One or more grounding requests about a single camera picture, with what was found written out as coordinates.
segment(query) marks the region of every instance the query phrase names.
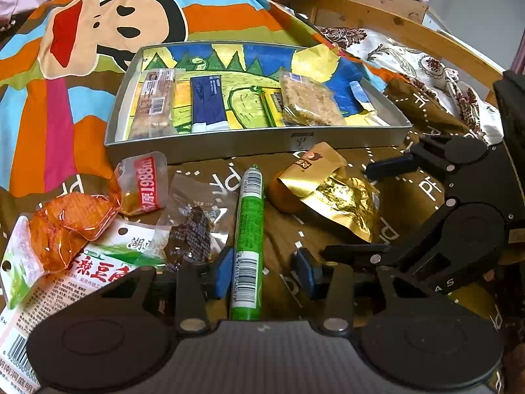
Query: wooden bed frame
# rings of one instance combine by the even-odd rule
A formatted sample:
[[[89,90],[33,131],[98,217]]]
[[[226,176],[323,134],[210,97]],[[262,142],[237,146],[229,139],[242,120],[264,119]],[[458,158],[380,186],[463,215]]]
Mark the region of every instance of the wooden bed frame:
[[[460,43],[398,14],[350,0],[297,0],[296,10],[309,15],[316,26],[367,28],[422,50],[436,59],[446,59],[476,78],[490,92],[486,101],[497,107],[493,84],[502,74]]]

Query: bed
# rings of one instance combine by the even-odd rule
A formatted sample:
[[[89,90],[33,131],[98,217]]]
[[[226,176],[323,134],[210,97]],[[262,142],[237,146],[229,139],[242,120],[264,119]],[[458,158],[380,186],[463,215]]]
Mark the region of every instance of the bed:
[[[147,44],[126,40],[148,34],[153,35],[146,40],[154,42],[222,39],[306,47],[324,43],[340,57],[366,67],[384,82],[382,91],[405,113],[414,128],[399,147],[340,150],[352,176],[362,177],[362,167],[371,161],[401,155],[404,149],[417,143],[422,133],[486,139],[465,117],[447,112],[424,88],[400,73],[336,48],[314,27],[324,23],[324,11],[334,12],[345,27],[374,30],[410,49],[422,50],[436,59],[445,58],[490,89],[501,78],[498,70],[466,47],[399,14],[350,0],[288,2],[297,13],[306,13],[309,20],[270,0],[139,1],[52,0],[37,8],[0,50],[0,251],[5,249],[20,213],[34,211],[42,202],[72,191],[88,194],[104,191],[112,174],[103,147],[109,110],[133,49]],[[89,14],[82,13],[86,8]],[[99,9],[111,9],[116,14],[105,18]],[[151,16],[153,11],[158,16]],[[132,16],[141,12],[140,16],[151,22],[149,30],[133,36],[142,18]],[[133,25],[121,25],[123,20]],[[53,27],[57,25],[55,31],[60,28],[71,31],[73,24],[74,34],[62,35],[59,43],[62,47],[57,46]],[[114,27],[128,29],[120,30],[121,36],[108,42]],[[151,32],[161,29],[165,33],[159,36]],[[81,48],[80,41],[75,41],[79,34],[85,34]],[[233,55],[221,57],[228,65]],[[242,67],[248,63],[240,61]],[[493,93],[488,100],[495,105]],[[218,190],[237,190],[242,173],[253,164],[258,165],[268,183],[300,155],[301,152],[296,152],[188,162],[171,166],[170,174],[182,173]],[[381,220],[375,239],[378,242],[402,240],[443,203],[442,185],[423,171],[381,181],[377,187],[381,192]],[[400,203],[409,203],[410,211],[400,211]],[[316,254],[328,244],[352,239],[345,232],[326,230],[308,214],[284,215],[269,203],[264,212],[267,272],[263,282],[263,317],[295,319],[315,315],[318,305],[305,297],[290,273],[290,255],[300,246]],[[154,224],[158,217],[159,212],[154,212],[141,215],[140,219]],[[519,251],[512,251],[509,256],[508,262],[521,260]],[[485,318],[501,321],[490,284],[484,280],[453,292],[451,299]],[[214,303],[209,312],[214,320],[225,318],[226,305],[222,301]],[[495,382],[499,389],[501,377],[498,373],[499,385]]]

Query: plastic food bag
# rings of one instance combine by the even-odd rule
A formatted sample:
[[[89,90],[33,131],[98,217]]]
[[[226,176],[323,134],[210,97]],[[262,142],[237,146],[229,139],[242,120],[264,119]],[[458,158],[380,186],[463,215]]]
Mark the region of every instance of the plastic food bag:
[[[145,75],[128,140],[177,134],[171,116],[175,70],[148,70]]]
[[[164,257],[173,272],[183,260],[208,262],[233,232],[237,193],[217,192],[209,184],[175,174],[168,196],[148,253]],[[162,235],[166,226],[171,226],[167,240]]]
[[[345,126],[346,121],[332,91],[311,78],[281,70],[283,118],[304,126]]]
[[[120,189],[113,177],[107,197],[72,192],[47,202],[31,220],[20,216],[0,271],[8,308],[18,305],[41,276],[65,270],[119,208]]]
[[[115,177],[122,190],[120,213],[138,215],[166,206],[167,160],[163,153],[124,159],[116,167]]]

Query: silver screw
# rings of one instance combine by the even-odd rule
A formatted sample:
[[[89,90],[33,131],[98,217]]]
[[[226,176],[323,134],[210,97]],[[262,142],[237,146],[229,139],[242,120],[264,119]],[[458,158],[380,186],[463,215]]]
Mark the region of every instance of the silver screw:
[[[323,327],[330,332],[342,332],[348,328],[348,321],[342,318],[327,318],[323,322]]]
[[[375,254],[375,255],[372,255],[370,257],[370,263],[371,264],[378,264],[379,262],[381,262],[381,255],[380,254]]]
[[[200,318],[186,318],[180,322],[179,326],[187,332],[199,332],[206,328],[206,322]]]

